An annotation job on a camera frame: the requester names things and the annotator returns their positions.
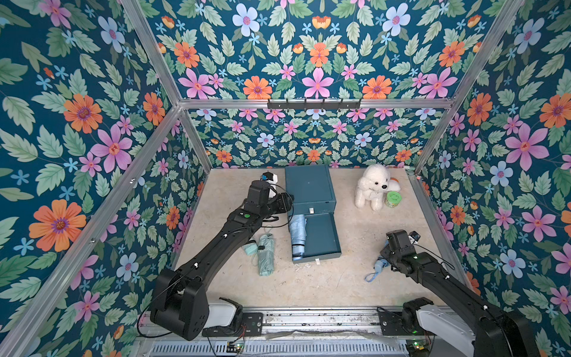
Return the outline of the teal drawer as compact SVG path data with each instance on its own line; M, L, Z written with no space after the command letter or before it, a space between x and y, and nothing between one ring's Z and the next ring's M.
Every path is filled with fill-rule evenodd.
M304 215L306 217L306 251L294 264L330 260L341 256L341 244L333 213Z

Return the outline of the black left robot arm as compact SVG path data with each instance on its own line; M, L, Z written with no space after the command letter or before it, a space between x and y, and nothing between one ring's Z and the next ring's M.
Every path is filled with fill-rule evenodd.
M293 210L294 197L276 188L267 181L253 181L242 205L230 212L219 233L194 258L160 273L148 306L151 322L188 341L205 328L233 324L238 305L227 300L210 305L207 291L224 264L266 220Z

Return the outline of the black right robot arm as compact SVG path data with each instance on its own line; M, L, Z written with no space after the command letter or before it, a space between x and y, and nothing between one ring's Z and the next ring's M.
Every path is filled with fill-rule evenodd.
M441 312L432 303L413 309L411 322L439 336L465 356L539 356L529 321L483 300L451 276L432 255L418 253L403 230L387 233L381 256L392 270L429 289L459 316Z

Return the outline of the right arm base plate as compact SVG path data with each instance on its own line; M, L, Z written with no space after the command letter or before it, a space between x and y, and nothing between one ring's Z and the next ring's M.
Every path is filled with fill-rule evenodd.
M376 308L379 317L379 326L383 336L413 336L417 330L411 329L402 319L402 313L391 311L381 306Z

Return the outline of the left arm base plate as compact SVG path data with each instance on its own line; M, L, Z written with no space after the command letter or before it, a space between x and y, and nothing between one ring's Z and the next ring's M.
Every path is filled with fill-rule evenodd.
M203 337L257 337L262 335L263 318L261 312L244 312L235 318L228 327L209 327L202 331Z

